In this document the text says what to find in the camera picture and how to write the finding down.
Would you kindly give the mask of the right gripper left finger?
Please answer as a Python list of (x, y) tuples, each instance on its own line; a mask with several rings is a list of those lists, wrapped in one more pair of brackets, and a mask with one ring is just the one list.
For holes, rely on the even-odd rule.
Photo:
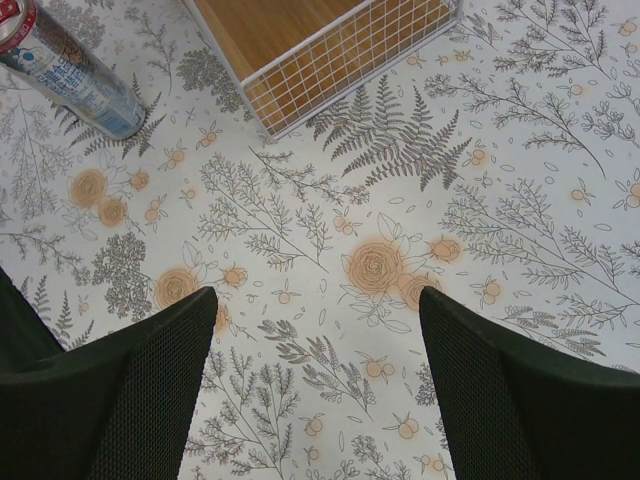
[(1, 475), (178, 476), (218, 301), (204, 287), (72, 350), (1, 279)]

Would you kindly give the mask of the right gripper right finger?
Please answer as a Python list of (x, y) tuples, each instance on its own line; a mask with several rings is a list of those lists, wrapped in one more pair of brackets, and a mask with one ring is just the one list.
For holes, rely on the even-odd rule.
[(457, 478), (638, 478), (638, 375), (519, 335), (433, 287), (419, 315)]

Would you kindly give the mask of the Red Bull can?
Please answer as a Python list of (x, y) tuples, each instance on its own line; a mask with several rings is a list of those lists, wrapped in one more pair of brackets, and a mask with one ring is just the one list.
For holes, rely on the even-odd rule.
[(1, 63), (113, 139), (135, 135), (146, 118), (132, 88), (35, 1), (1, 3)]

